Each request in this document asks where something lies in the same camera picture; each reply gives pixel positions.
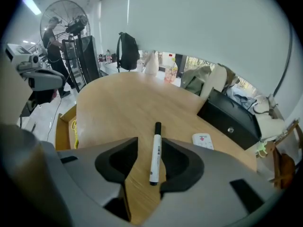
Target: backpack strap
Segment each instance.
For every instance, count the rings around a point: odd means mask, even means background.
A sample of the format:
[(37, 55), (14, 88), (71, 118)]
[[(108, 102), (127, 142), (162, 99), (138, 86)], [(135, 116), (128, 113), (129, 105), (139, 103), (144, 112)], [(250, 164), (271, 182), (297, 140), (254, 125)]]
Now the backpack strap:
[(117, 51), (116, 51), (116, 54), (117, 54), (117, 69), (118, 69), (118, 72), (120, 72), (120, 41), (121, 41), (121, 36), (123, 35), (123, 32), (120, 32), (119, 33), (119, 39), (118, 39), (118, 44), (117, 44)]

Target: round tabletop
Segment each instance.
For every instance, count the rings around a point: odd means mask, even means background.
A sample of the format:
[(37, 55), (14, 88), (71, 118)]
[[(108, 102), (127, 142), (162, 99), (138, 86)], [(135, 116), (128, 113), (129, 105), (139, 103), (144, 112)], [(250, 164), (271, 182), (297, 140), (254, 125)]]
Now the round tabletop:
[(227, 153), (256, 171), (256, 157), (199, 118), (203, 100), (153, 76), (122, 72), (87, 84), (77, 100), (79, 148), (138, 137), (138, 158), (125, 181), (133, 224), (143, 223), (160, 203), (165, 181), (161, 161), (157, 186), (149, 182), (154, 127), (162, 123), (162, 137), (192, 142), (195, 133), (208, 133), (214, 149)]

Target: white power strip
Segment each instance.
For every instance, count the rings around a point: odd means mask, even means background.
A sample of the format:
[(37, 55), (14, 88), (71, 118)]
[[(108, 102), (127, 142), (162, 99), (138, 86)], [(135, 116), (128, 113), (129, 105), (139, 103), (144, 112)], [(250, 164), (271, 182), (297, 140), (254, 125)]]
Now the white power strip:
[(212, 139), (209, 134), (198, 133), (193, 135), (193, 144), (207, 149), (214, 149)]

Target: man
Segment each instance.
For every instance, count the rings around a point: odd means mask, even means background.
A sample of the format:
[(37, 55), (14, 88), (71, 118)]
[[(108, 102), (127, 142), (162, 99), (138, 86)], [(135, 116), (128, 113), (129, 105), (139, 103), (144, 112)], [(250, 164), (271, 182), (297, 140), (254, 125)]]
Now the man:
[[(60, 50), (63, 50), (62, 44), (56, 41), (55, 36), (53, 34), (53, 29), (56, 28), (59, 23), (59, 19), (57, 17), (52, 17), (48, 21), (48, 27), (43, 35), (43, 45), (45, 49), (47, 49), (47, 58), (48, 62), (51, 64), (52, 69), (64, 75), (66, 82), (71, 86), (71, 89), (74, 89), (75, 86), (69, 76), (67, 69), (63, 63)], [(64, 98), (71, 94), (70, 91), (64, 91), (64, 85), (62, 88), (58, 89), (60, 97)]]

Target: white marker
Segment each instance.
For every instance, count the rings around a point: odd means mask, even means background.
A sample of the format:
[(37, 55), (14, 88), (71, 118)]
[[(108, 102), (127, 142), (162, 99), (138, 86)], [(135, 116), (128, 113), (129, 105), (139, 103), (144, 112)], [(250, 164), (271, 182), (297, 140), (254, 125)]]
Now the white marker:
[(155, 136), (153, 138), (152, 162), (150, 173), (150, 184), (156, 186), (159, 182), (159, 169), (161, 160), (161, 123), (156, 122)]

